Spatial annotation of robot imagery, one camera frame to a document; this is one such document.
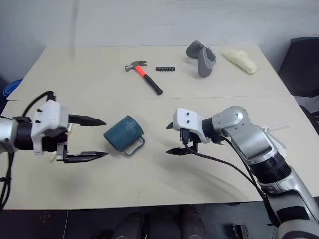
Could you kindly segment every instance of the gray object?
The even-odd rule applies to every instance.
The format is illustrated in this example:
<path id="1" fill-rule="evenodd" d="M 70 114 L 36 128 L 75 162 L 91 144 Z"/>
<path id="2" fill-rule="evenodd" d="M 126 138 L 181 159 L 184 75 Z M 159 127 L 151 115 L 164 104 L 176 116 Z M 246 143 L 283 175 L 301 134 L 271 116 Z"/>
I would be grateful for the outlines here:
<path id="1" fill-rule="evenodd" d="M 211 74 L 216 63 L 216 55 L 210 48 L 196 40 L 187 48 L 186 54 L 190 58 L 198 59 L 197 67 L 201 77 Z"/>

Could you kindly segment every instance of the robotic arm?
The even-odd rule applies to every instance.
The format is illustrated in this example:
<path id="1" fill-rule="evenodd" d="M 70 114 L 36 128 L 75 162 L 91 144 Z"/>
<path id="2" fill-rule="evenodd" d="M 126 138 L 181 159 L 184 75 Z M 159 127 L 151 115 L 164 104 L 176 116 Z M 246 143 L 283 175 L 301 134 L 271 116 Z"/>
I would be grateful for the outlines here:
<path id="1" fill-rule="evenodd" d="M 180 131 L 184 145 L 198 152 L 198 143 L 221 143 L 231 138 L 233 148 L 265 193 L 263 197 L 270 220 L 279 227 L 277 238 L 318 238 L 319 209 L 300 177 L 279 154 L 272 140 L 250 122 L 247 111 L 233 106 L 204 119 L 197 112 L 178 108 L 167 128 Z M 187 148 L 167 153 L 185 155 Z"/>
<path id="2" fill-rule="evenodd" d="M 69 124 L 76 123 L 82 126 L 106 124 L 92 117 L 70 115 L 66 107 L 55 101 L 53 92 L 49 92 L 49 94 L 51 97 L 48 97 L 46 103 L 37 109 L 34 123 L 27 116 L 18 116 L 12 119 L 0 117 L 0 154 L 3 152 L 14 153 L 18 150 L 34 150 L 35 154 L 39 155 L 45 151 L 56 151 L 57 161 L 64 163 L 87 162 L 106 155 L 107 153 L 104 152 L 67 154 Z"/>

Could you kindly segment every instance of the white table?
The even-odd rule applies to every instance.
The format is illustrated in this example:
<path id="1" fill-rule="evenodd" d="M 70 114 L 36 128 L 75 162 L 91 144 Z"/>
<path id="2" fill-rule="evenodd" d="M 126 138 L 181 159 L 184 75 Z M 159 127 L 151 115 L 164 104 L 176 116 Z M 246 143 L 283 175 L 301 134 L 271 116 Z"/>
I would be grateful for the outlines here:
<path id="1" fill-rule="evenodd" d="M 96 104 L 112 99 L 169 99 L 236 96 L 287 96 L 289 91 L 258 46 L 210 46 L 217 63 L 202 78 L 197 60 L 186 55 L 187 46 L 47 48 L 9 100 L 31 101 L 44 91 L 57 92 L 59 100 L 82 98 Z M 245 50 L 260 67 L 248 75 L 222 53 Z M 144 79 L 124 66 L 146 60 L 149 76 L 164 90 L 157 96 Z M 174 72 L 158 72 L 155 66 L 175 66 Z"/>
<path id="2" fill-rule="evenodd" d="M 312 195 L 319 196 L 316 159 L 319 138 L 292 96 L 118 99 L 116 105 L 110 100 L 92 103 L 70 96 L 59 102 L 70 113 L 96 117 L 108 124 L 75 126 L 69 138 L 70 152 L 97 150 L 109 154 L 89 163 L 64 164 L 50 163 L 49 153 L 36 157 L 32 151 L 18 152 L 6 208 L 80 209 L 260 200 L 253 186 L 228 166 L 194 155 L 165 153 L 181 146 L 179 132 L 165 129 L 177 107 L 210 117 L 228 106 L 240 105 L 257 125 L 289 125 L 273 135 L 287 147 L 288 164 L 295 168 Z M 27 101 L 10 101 L 3 115 L 20 115 L 27 104 Z M 37 106 L 31 109 L 31 115 Z M 132 116 L 145 133 L 145 146 L 132 157 L 120 155 L 102 137 L 125 115 Z M 211 143 L 199 147 L 200 152 L 245 170 L 228 145 Z M 3 175 L 7 155 L 0 157 Z"/>

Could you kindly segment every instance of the black cable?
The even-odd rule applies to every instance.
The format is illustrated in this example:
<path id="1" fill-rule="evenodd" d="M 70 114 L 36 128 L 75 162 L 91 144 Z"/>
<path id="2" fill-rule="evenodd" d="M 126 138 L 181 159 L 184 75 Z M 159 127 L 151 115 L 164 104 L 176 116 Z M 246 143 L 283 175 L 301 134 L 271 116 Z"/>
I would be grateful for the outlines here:
<path id="1" fill-rule="evenodd" d="M 54 92 L 53 91 L 46 91 L 44 93 L 42 93 L 41 95 L 39 95 L 37 98 L 35 98 L 24 110 L 22 116 L 26 116 L 26 114 L 28 113 L 29 109 L 37 102 L 39 101 L 41 98 L 48 96 L 47 100 L 55 100 L 55 96 L 54 96 Z"/>
<path id="2" fill-rule="evenodd" d="M 8 169 L 5 178 L 1 178 L 2 180 L 4 180 L 4 185 L 0 197 L 0 212 L 5 207 L 11 192 L 11 169 L 13 165 L 13 159 L 14 153 L 8 153 Z"/>
<path id="3" fill-rule="evenodd" d="M 264 198 L 265 194 L 264 194 L 263 191 L 261 191 L 261 189 L 258 187 L 257 182 L 256 182 L 256 180 L 255 180 L 253 174 L 251 173 L 251 171 L 250 171 L 250 169 L 248 168 L 247 164 L 243 161 L 243 159 L 240 157 L 240 155 L 238 154 L 238 152 L 235 150 L 233 144 L 232 144 L 227 138 L 225 138 L 225 137 L 223 137 L 223 140 L 225 140 L 225 141 L 233 148 L 233 150 L 237 153 L 238 157 L 241 159 L 241 161 L 243 162 L 243 164 L 244 164 L 244 166 L 245 166 L 247 172 L 249 173 L 249 176 L 250 176 L 251 180 L 253 181 L 254 186 L 256 187 L 256 189 L 257 189 L 259 195 L 260 195 L 262 198 Z"/>
<path id="4" fill-rule="evenodd" d="M 236 169 L 241 175 L 243 175 L 256 189 L 257 191 L 259 192 L 259 188 L 253 183 L 253 181 L 243 172 L 241 171 L 239 168 L 237 168 L 235 165 L 229 163 L 229 162 L 226 162 L 224 160 L 221 160 L 221 159 L 218 159 L 218 158 L 214 158 L 214 157 L 211 157 L 211 156 L 208 156 L 208 155 L 205 155 L 205 154 L 201 154 L 201 153 L 197 153 L 196 151 L 192 150 L 190 147 L 188 147 L 187 143 L 184 144 L 185 148 L 187 149 L 187 151 L 189 151 L 190 153 L 192 154 L 195 154 L 199 157 L 202 157 L 202 158 L 207 158 L 207 159 L 210 159 L 210 160 L 214 160 L 216 162 L 219 162 L 219 163 L 223 163 L 223 164 L 226 164 L 234 169 Z"/>

